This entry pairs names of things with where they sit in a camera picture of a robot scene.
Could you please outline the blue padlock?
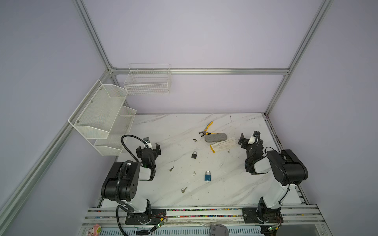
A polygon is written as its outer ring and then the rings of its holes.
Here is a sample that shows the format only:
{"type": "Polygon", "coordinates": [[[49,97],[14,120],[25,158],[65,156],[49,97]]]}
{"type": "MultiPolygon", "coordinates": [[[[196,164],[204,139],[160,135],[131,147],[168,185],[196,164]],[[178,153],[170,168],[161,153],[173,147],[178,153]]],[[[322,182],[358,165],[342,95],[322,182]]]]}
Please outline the blue padlock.
{"type": "Polygon", "coordinates": [[[211,179],[212,179],[212,177],[211,177],[211,172],[210,172],[210,171],[206,171],[206,172],[205,172],[205,176],[204,176],[204,180],[205,180],[206,182],[210,182],[211,179]]]}

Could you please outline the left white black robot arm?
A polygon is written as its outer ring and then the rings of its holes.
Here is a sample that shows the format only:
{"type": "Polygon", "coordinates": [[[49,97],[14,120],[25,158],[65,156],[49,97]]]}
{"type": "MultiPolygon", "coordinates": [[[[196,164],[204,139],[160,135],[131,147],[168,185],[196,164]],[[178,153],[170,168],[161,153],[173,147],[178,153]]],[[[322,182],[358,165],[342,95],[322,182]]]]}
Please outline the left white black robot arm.
{"type": "Polygon", "coordinates": [[[116,202],[131,213],[149,214],[149,200],[137,196],[139,182],[152,181],[156,174],[156,159],[161,155],[161,148],[149,143],[147,147],[136,149],[141,162],[115,162],[101,188],[104,199],[116,202]]]}

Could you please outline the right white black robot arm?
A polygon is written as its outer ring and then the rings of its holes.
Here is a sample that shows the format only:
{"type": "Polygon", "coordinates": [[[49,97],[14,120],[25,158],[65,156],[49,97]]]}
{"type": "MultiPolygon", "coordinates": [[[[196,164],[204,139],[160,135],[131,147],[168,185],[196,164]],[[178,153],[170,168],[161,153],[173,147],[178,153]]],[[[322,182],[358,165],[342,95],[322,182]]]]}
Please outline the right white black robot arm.
{"type": "Polygon", "coordinates": [[[255,212],[243,209],[245,221],[260,224],[281,222],[281,206],[289,192],[308,178],[308,170],[290,149],[265,147],[261,133],[254,131],[247,139],[241,134],[238,144],[246,150],[245,171],[251,175],[272,173],[275,180],[260,198],[255,212]]]}

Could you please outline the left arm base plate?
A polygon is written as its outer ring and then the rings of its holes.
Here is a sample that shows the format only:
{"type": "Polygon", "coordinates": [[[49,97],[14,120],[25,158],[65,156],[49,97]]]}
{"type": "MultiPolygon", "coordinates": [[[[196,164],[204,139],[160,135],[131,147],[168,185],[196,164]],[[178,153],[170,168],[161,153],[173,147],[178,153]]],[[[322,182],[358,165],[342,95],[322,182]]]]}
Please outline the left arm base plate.
{"type": "Polygon", "coordinates": [[[151,209],[144,213],[133,213],[127,215],[126,225],[157,225],[161,219],[166,217],[166,209],[151,209]]]}

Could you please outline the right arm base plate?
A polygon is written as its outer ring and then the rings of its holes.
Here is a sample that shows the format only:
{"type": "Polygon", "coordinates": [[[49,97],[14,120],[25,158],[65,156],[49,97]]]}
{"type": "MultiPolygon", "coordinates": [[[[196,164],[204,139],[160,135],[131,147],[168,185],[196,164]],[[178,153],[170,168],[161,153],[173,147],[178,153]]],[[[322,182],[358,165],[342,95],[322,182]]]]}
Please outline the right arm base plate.
{"type": "Polygon", "coordinates": [[[283,217],[281,208],[259,210],[256,207],[242,208],[242,216],[246,224],[281,224],[283,217]]]}

